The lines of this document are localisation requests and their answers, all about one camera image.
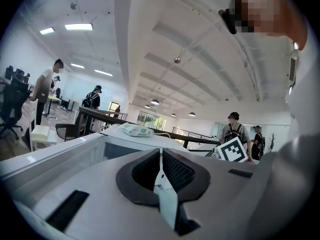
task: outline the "black slot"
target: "black slot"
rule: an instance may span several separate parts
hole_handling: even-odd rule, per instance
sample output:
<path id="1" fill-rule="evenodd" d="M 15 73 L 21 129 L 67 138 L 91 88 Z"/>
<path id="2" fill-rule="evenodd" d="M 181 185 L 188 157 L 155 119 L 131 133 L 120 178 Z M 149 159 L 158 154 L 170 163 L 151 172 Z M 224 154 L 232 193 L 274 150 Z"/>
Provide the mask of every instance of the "black slot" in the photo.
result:
<path id="1" fill-rule="evenodd" d="M 251 178 L 253 173 L 250 171 L 246 171 L 246 170 L 239 170 L 239 169 L 234 169 L 232 168 L 231 170 L 228 171 L 228 173 L 234 174 L 234 175 L 238 175 L 241 177 L 245 177 L 245 178 Z"/>
<path id="2" fill-rule="evenodd" d="M 55 229 L 63 232 L 74 216 L 84 204 L 88 193 L 75 190 L 70 194 L 66 200 L 49 216 L 46 222 Z"/>

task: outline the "table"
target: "table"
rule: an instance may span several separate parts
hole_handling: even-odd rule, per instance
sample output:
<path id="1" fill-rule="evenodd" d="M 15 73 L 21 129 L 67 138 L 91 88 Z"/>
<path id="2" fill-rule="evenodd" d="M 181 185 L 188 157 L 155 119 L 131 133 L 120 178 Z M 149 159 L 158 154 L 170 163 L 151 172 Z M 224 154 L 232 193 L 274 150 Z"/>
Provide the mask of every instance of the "table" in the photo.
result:
<path id="1" fill-rule="evenodd" d="M 45 116 L 46 116 L 47 118 L 54 118 L 53 116 L 49 117 L 50 108 L 51 108 L 51 103 L 52 103 L 52 101 L 61 102 L 61 99 L 59 99 L 59 98 L 57 98 L 57 97 L 54 97 L 54 96 L 48 96 L 48 99 L 50 100 L 50 103 L 49 103 L 49 108 L 48 108 L 48 114 L 46 114 Z"/>

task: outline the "black backpack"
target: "black backpack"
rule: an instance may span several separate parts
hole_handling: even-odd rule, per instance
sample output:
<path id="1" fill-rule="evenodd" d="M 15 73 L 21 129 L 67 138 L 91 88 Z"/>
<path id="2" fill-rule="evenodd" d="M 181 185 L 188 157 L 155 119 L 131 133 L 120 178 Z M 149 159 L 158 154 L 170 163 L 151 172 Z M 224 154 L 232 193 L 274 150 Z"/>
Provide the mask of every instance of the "black backpack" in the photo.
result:
<path id="1" fill-rule="evenodd" d="M 266 141 L 265 141 L 265 137 L 262 137 L 261 133 L 260 133 L 260 137 L 261 137 L 261 143 L 258 145 L 258 149 L 259 149 L 259 154 L 263 154 L 265 151 Z"/>
<path id="2" fill-rule="evenodd" d="M 98 93 L 95 93 L 93 96 L 92 95 L 92 92 L 89 92 L 87 94 L 87 97 L 82 101 L 82 106 L 85 107 L 85 108 L 90 108 L 92 109 L 94 107 L 94 99 L 96 97 L 99 96 Z"/>
<path id="3" fill-rule="evenodd" d="M 229 123 L 229 130 L 227 131 L 227 133 L 224 136 L 224 143 L 231 141 L 232 139 L 238 137 L 240 142 L 242 144 L 246 143 L 246 140 L 243 139 L 242 133 L 240 133 L 241 128 L 243 127 L 243 125 L 241 123 L 239 123 L 238 127 L 236 129 L 233 129 L 232 124 Z"/>

